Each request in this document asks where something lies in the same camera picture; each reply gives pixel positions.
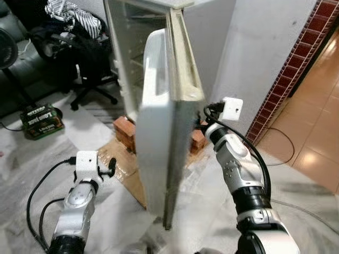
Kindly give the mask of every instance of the red brick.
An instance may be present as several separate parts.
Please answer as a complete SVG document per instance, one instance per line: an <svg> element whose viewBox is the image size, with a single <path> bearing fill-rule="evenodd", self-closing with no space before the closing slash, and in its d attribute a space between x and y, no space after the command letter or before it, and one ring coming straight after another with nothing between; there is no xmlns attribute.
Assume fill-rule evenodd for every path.
<svg viewBox="0 0 339 254"><path fill-rule="evenodd" d="M325 27L327 21L328 18L326 17L314 15L313 19L311 20L307 28L321 32Z"/></svg>
<svg viewBox="0 0 339 254"><path fill-rule="evenodd" d="M259 123L259 122L255 122L253 124L252 128L260 131L263 126L264 126L264 124Z"/></svg>
<svg viewBox="0 0 339 254"><path fill-rule="evenodd" d="M299 43L296 50L294 51L294 54L301 56L301 57L307 57L308 53L311 50L311 46L306 43Z"/></svg>
<svg viewBox="0 0 339 254"><path fill-rule="evenodd" d="M282 96L284 94L284 92L286 91L286 88L285 87L282 87L282 86L279 86L279 85L276 85L272 91L273 94L276 94L276 95L279 95L279 96Z"/></svg>
<svg viewBox="0 0 339 254"><path fill-rule="evenodd" d="M205 136L202 134L200 130L194 130L191 136L192 136L192 145L197 148L203 147L207 142Z"/></svg>
<svg viewBox="0 0 339 254"><path fill-rule="evenodd" d="M277 82L277 85L287 88L290 85L291 81L292 81L291 78L280 77L279 81Z"/></svg>
<svg viewBox="0 0 339 254"><path fill-rule="evenodd" d="M324 17L330 17L335 6L335 4L322 1L318 7L316 14Z"/></svg>
<svg viewBox="0 0 339 254"><path fill-rule="evenodd" d="M115 137L131 151L136 152L136 127L133 123L121 116L113 122Z"/></svg>
<svg viewBox="0 0 339 254"><path fill-rule="evenodd" d="M258 118L256 119L258 123L265 124L267 122L267 118L263 117L262 115L259 115Z"/></svg>
<svg viewBox="0 0 339 254"><path fill-rule="evenodd" d="M255 135L255 134L253 134L253 133L251 133L251 132L247 135L247 138L248 138L248 139L251 139L251 140L255 140L256 137L257 137L257 135Z"/></svg>
<svg viewBox="0 0 339 254"><path fill-rule="evenodd" d="M304 57L293 55L291 60L288 62L288 65L299 68L302 65L304 59Z"/></svg>
<svg viewBox="0 0 339 254"><path fill-rule="evenodd" d="M269 102L277 104L280 101L281 96L271 94L270 97L267 99Z"/></svg>
<svg viewBox="0 0 339 254"><path fill-rule="evenodd" d="M304 36L301 39L301 42L313 45L318 39L320 32L307 29Z"/></svg>
<svg viewBox="0 0 339 254"><path fill-rule="evenodd" d="M273 111L275 109L276 103L272 103L267 101L264 105L264 109L269 110L269 111Z"/></svg>
<svg viewBox="0 0 339 254"><path fill-rule="evenodd" d="M283 76L293 78L297 73L298 69L291 66L286 66L284 72L282 73Z"/></svg>

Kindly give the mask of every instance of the refrigerator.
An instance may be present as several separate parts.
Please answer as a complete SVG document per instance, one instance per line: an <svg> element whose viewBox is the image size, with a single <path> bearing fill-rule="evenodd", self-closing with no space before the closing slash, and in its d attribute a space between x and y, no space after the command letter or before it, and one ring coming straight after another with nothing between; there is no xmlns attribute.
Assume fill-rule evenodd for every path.
<svg viewBox="0 0 339 254"><path fill-rule="evenodd" d="M126 115L136 123L147 210L165 229L172 226L190 133L213 89L234 5L104 0Z"/></svg>

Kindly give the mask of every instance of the green battery box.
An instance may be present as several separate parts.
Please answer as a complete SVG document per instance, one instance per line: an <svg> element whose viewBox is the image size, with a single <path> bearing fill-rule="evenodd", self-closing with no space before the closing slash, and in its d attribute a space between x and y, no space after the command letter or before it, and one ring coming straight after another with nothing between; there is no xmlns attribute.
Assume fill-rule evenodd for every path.
<svg viewBox="0 0 339 254"><path fill-rule="evenodd" d="M20 114L23 124L23 131L29 139L40 139L65 126L61 120L61 111L55 109L51 104L47 103L31 109L26 109Z"/></svg>

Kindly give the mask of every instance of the cable connector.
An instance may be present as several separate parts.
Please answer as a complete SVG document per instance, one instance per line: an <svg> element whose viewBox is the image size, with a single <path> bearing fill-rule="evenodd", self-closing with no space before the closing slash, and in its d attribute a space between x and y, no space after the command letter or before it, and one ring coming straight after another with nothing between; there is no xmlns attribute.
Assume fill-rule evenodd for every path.
<svg viewBox="0 0 339 254"><path fill-rule="evenodd" d="M216 112L221 113L224 110L225 107L225 102L216 102L216 103L211 103L208 105L208 108L210 110L214 110Z"/></svg>
<svg viewBox="0 0 339 254"><path fill-rule="evenodd" d="M72 156L68 159L68 164L76 165L76 156Z"/></svg>

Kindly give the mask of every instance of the tile border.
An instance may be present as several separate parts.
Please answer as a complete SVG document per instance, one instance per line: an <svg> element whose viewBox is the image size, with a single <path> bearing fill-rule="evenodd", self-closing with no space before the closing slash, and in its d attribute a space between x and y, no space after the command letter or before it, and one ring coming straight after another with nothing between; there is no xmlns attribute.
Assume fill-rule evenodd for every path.
<svg viewBox="0 0 339 254"><path fill-rule="evenodd" d="M256 144L339 14L338 0L318 0L275 79L269 93L249 127L246 137Z"/></svg>

